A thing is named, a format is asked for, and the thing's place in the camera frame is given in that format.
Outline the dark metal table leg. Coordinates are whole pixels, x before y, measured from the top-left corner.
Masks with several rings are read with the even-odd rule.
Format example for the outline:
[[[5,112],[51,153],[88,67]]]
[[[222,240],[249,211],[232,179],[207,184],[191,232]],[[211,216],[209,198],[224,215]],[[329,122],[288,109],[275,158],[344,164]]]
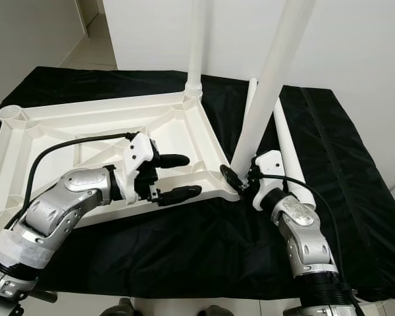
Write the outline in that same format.
[[[40,299],[41,301],[45,301],[47,303],[56,303],[56,301],[58,301],[59,299],[59,296],[56,295],[56,292],[41,291],[38,289],[32,290],[30,292],[30,296]]]

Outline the grey right robot foot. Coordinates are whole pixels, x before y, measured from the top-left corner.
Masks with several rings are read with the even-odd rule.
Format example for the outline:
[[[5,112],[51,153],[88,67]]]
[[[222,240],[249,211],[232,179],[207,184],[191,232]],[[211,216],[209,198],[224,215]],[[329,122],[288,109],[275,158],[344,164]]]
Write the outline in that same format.
[[[219,305],[210,305],[201,310],[197,316],[234,316],[234,314],[227,308]]]

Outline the grey robot foot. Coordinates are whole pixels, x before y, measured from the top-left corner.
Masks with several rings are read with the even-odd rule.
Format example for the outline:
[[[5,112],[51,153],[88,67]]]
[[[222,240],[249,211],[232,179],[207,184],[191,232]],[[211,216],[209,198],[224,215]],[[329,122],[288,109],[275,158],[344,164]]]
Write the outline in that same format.
[[[210,305],[201,310],[197,316],[234,316],[234,314],[227,308],[219,305]]]
[[[101,316],[143,316],[138,312],[129,298],[120,298],[118,304],[107,308]]]

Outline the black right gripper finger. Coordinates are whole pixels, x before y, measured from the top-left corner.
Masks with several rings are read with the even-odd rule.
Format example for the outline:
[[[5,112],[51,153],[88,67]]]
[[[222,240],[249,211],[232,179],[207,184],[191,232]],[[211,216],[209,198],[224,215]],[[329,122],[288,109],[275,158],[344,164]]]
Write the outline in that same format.
[[[240,177],[230,168],[228,165],[221,165],[222,176],[230,186],[236,190],[236,192],[244,191],[244,183],[240,180]]]

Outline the white plastic table top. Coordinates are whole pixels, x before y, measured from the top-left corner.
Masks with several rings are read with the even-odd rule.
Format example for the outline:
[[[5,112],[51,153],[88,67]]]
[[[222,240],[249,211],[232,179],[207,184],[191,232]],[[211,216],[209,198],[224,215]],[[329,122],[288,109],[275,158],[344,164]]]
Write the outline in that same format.
[[[33,181],[33,196],[52,186],[65,172],[119,165],[129,147],[117,134],[141,132],[159,153],[180,154],[188,165],[161,169],[156,187],[169,192],[181,186],[201,186],[200,201],[237,201],[221,166],[228,164],[213,127],[197,99],[183,93],[150,94],[95,101],[62,103],[23,109],[0,109],[0,231],[19,211],[31,165],[41,151],[68,140],[101,136],[100,142],[72,145],[41,160]]]

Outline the grey left robot foot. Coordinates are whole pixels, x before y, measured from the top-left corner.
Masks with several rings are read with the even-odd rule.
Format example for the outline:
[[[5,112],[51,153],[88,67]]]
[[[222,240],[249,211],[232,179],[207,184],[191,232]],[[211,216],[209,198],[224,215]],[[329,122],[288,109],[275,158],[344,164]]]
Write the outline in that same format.
[[[118,304],[107,308],[101,316],[143,316],[138,312],[129,298],[120,298]]]

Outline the black cloth table cover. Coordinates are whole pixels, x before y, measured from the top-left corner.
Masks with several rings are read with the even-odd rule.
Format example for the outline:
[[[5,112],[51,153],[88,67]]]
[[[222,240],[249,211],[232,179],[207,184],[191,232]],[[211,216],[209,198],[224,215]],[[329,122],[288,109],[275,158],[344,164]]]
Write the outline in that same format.
[[[179,71],[39,66],[2,106],[40,107],[180,92]],[[284,114],[305,181],[319,192],[327,240],[367,301],[395,299],[395,199],[338,97],[285,86]],[[47,291],[141,298],[299,297],[284,238],[248,202],[215,198],[78,228],[42,271]]]

